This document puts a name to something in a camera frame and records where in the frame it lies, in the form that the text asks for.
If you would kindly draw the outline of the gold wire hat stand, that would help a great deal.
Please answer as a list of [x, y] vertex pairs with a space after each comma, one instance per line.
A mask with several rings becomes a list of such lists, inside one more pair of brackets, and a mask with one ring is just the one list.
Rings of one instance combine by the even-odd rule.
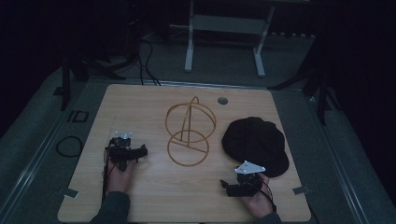
[[[170, 135], [166, 149], [169, 158], [177, 165], [192, 167], [202, 163], [208, 156], [209, 137], [217, 128], [215, 113], [194, 96], [189, 102], [172, 105], [164, 119], [165, 130]], [[181, 161], [172, 153], [196, 151], [203, 154], [197, 161]]]

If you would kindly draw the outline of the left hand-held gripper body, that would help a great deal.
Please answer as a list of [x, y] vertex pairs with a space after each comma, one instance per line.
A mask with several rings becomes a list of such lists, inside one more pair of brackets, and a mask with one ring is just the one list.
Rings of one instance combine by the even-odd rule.
[[115, 131], [115, 135], [108, 143], [107, 154], [108, 158], [124, 172], [128, 161], [137, 159], [136, 153], [130, 148], [132, 134]]

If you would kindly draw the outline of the person's left hand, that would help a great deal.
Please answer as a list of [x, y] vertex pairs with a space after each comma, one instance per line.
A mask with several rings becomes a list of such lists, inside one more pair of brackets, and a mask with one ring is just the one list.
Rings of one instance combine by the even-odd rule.
[[121, 171], [117, 165], [108, 158], [107, 152], [105, 152], [104, 158], [105, 163], [108, 165], [106, 191], [128, 193], [132, 185], [136, 161], [127, 161], [126, 169]]

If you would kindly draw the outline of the black metal stand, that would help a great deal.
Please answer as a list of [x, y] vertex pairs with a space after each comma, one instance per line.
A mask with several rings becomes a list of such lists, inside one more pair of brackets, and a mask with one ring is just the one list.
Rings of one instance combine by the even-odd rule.
[[329, 51], [325, 49], [325, 44], [317, 36], [304, 57], [302, 64], [298, 68], [297, 73], [280, 84], [268, 87], [268, 90], [280, 91], [300, 80], [306, 79], [302, 88], [302, 93], [304, 96], [313, 97], [314, 94], [318, 92], [317, 116], [320, 123], [325, 125], [327, 97], [330, 97], [336, 104], [334, 98], [328, 92], [331, 71]]
[[132, 64], [138, 58], [138, 48], [140, 43], [141, 38], [134, 38], [133, 36], [128, 35], [126, 37], [126, 44], [124, 47], [125, 60], [121, 63], [109, 66], [100, 64], [95, 57], [89, 55], [89, 50], [85, 52], [82, 49], [77, 49], [76, 46], [71, 46], [66, 51], [62, 60], [62, 86], [58, 87], [54, 92], [54, 95], [62, 96], [61, 110], [65, 111], [71, 100], [70, 73], [74, 74], [77, 81], [86, 82], [89, 79], [87, 68], [91, 67], [99, 74], [111, 79], [124, 80], [124, 77], [117, 75], [116, 71]]

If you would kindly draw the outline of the person's right hand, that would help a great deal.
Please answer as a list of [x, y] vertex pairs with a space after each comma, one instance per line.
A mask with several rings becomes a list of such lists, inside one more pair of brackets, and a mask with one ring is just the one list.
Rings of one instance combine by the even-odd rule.
[[252, 197], [241, 198], [241, 202], [255, 218], [264, 217], [274, 211], [268, 188], [269, 178], [262, 173], [258, 173], [258, 176], [262, 179], [262, 188]]

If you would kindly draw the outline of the white metal table frame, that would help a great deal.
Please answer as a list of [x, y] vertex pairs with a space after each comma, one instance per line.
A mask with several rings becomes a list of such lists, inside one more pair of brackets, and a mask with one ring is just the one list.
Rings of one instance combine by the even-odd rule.
[[265, 77], [264, 63], [262, 61], [262, 48], [268, 35], [270, 24], [275, 13], [275, 7], [269, 7], [264, 19], [248, 19], [236, 17], [222, 17], [194, 12], [194, 0], [190, 0], [188, 46], [185, 58], [184, 70], [192, 70], [195, 31], [212, 31], [245, 35], [258, 35], [260, 41], [252, 49], [258, 77]]

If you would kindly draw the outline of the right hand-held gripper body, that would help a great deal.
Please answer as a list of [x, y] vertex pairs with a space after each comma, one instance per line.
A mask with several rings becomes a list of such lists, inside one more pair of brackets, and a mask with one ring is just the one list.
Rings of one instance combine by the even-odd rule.
[[252, 197], [261, 190], [262, 179], [258, 173], [265, 171], [263, 166], [244, 161], [234, 171], [237, 183], [230, 186], [231, 197]]

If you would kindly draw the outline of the black hat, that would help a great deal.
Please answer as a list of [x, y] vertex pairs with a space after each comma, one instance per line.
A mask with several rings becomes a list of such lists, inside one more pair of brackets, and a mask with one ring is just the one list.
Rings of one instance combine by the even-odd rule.
[[230, 123], [221, 139], [222, 148], [232, 159], [263, 166], [268, 177], [277, 177], [290, 167], [284, 134], [271, 121], [258, 117]]

